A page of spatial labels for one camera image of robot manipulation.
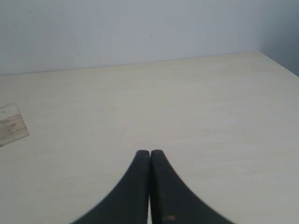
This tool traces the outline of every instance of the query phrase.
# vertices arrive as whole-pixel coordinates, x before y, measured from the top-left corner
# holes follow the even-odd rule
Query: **white wall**
[[[0,74],[269,51],[298,10],[298,0],[0,0]]]

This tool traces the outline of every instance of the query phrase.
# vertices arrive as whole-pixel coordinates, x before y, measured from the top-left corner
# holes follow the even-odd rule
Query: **light wooden table surface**
[[[162,149],[238,224],[299,222],[299,78],[259,52],[0,77],[30,136],[0,148],[0,223],[67,224]]]

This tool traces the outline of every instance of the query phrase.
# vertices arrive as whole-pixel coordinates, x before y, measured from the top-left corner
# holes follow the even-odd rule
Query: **wooden block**
[[[0,107],[0,147],[29,135],[16,104]]]

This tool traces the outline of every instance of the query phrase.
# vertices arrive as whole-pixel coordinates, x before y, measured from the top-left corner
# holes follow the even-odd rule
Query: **table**
[[[29,136],[0,148],[0,222],[67,224],[162,149],[238,224],[299,220],[299,78],[260,52],[0,77]]]

